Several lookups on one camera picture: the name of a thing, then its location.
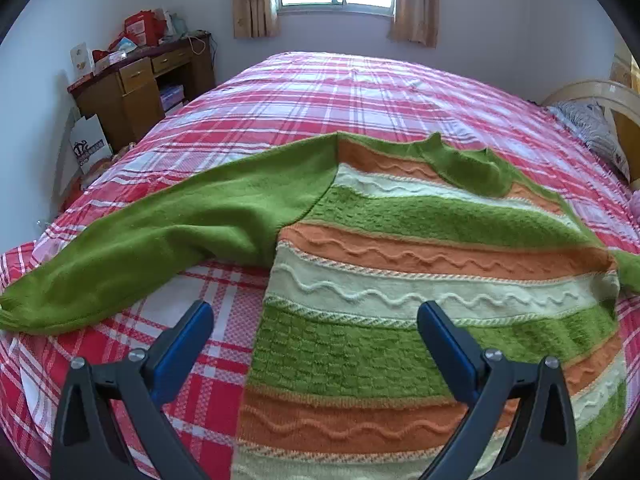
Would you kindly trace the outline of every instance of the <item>plaid bedsheet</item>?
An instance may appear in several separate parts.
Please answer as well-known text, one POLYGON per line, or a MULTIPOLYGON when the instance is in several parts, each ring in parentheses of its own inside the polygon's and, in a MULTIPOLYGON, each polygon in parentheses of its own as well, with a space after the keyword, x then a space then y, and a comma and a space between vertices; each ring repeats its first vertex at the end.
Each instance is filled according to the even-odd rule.
MULTIPOLYGON (((440 131, 457 148, 490 146, 561 193, 610 247, 640 253, 630 192, 547 111, 491 86, 423 66, 355 56, 273 56, 159 123, 40 240, 0 256, 0 290, 54 256, 92 221, 199 171, 304 137, 344 130, 407 142, 440 131)), ((148 347, 197 298, 216 327, 166 416, 209 476, 229 476, 236 413, 268 272, 209 261, 97 326, 57 337, 0 334, 0 426, 38 478, 68 362, 148 347)), ((617 304, 628 365, 627 420, 640 399, 640 298, 617 304)), ((120 404, 139 467, 157 476, 120 404)))

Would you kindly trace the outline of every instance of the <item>striped sweater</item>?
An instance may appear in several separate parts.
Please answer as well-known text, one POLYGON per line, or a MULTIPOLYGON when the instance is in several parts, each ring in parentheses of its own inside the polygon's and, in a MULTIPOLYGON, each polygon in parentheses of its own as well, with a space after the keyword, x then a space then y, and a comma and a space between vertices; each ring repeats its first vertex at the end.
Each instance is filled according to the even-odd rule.
POLYGON ((0 328, 97 322, 212 254, 271 267, 235 479, 417 478, 465 413, 417 333, 425 300, 512 360, 562 360, 583 469, 619 435, 614 303, 621 282, 640 290, 637 260, 490 150, 459 152, 439 134, 315 137, 153 194, 7 288, 0 328))

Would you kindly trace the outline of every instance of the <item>bed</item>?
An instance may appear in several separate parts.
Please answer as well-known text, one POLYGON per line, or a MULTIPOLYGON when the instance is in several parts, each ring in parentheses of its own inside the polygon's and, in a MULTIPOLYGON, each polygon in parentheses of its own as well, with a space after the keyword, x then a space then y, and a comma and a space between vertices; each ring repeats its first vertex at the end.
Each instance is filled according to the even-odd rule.
MULTIPOLYGON (((0 256, 0 292, 53 257, 95 219, 194 173, 336 130, 408 142, 440 131, 459 149, 491 147, 555 190, 609 247, 640 253, 630 189, 545 108, 489 85, 416 64, 290 52, 249 68, 159 123, 39 240, 0 256)), ((268 272, 211 260, 126 311, 60 336, 0 335, 0 427, 37 478, 49 477, 52 425, 69 361, 122 359, 149 346, 193 300, 216 327, 165 413, 212 478, 228 478, 242 385, 268 272)), ((640 400, 640 298, 616 306, 627 363, 627 424, 640 400)), ((122 406, 116 416, 139 468, 154 469, 122 406)))
POLYGON ((557 90, 543 101, 543 105, 557 102, 581 101, 593 98, 600 105, 608 129, 617 137, 628 159, 633 190, 640 186, 638 159, 640 150, 640 95, 631 88, 615 81, 589 79, 571 83, 557 90))

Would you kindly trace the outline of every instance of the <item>wall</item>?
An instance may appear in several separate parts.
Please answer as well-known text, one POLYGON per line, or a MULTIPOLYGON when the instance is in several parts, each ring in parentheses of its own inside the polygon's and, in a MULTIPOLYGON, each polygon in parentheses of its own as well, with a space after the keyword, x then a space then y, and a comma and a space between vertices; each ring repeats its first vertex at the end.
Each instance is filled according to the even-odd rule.
POLYGON ((315 50, 418 62, 540 100, 563 84, 609 75, 614 27, 596 0, 441 0, 436 49, 396 43, 389 18, 289 14, 277 38, 235 40, 231 0, 31 0, 0 44, 0 251, 40 234, 54 189, 73 174, 63 139, 72 104, 68 51, 105 47, 122 20, 160 5, 219 43, 218 80, 272 54, 315 50), (62 175, 55 183, 54 175, 62 175))
POLYGON ((625 43, 624 38, 620 35, 618 30, 616 29, 616 56, 620 58, 621 61, 626 63, 627 66, 631 67, 631 58, 633 57, 629 47, 625 43))
POLYGON ((31 0, 0 44, 0 252, 41 234, 77 166, 63 139, 74 81, 69 50, 106 47, 155 0, 31 0), (54 176, 62 182, 54 182, 54 176))
POLYGON ((568 83, 609 78, 616 28, 597 0, 530 0, 528 27, 514 93, 540 101, 568 83))
POLYGON ((277 38, 235 40, 231 0, 164 0, 220 45, 219 80, 272 54, 315 50, 390 57, 473 77, 531 100, 569 82, 608 77, 614 27, 596 0, 441 0, 436 49, 396 43, 389 18, 288 14, 277 38))
POLYGON ((288 14, 277 38, 235 40, 231 0, 164 0, 187 18, 191 28, 213 32, 220 45, 219 80, 272 54, 311 50, 391 57, 418 62, 492 83, 513 86, 522 16, 527 0, 440 0, 441 27, 437 49, 387 39, 390 19, 365 14, 288 14))

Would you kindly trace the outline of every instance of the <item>pillow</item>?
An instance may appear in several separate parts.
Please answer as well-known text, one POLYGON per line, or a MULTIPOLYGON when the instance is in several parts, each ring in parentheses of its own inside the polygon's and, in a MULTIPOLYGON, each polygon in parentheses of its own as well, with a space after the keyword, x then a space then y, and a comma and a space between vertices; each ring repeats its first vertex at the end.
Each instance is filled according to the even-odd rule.
POLYGON ((631 180, 625 152, 616 134, 610 131, 602 108, 595 99, 560 101, 549 109, 587 145, 591 153, 602 158, 627 182, 631 180))

